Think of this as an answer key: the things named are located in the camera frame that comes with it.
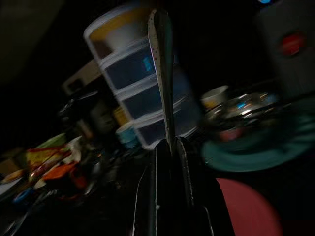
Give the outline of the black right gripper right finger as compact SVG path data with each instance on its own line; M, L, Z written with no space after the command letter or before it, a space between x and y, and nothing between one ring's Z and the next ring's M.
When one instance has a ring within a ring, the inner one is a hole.
M218 181L206 172L202 157L184 138L177 139L190 236L232 236L234 229Z

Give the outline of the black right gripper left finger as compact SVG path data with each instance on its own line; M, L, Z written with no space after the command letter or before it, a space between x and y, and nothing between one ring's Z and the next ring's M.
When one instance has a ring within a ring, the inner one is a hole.
M171 214L170 148L168 142L159 142L148 154L149 163L138 182L132 234L134 236L167 236Z

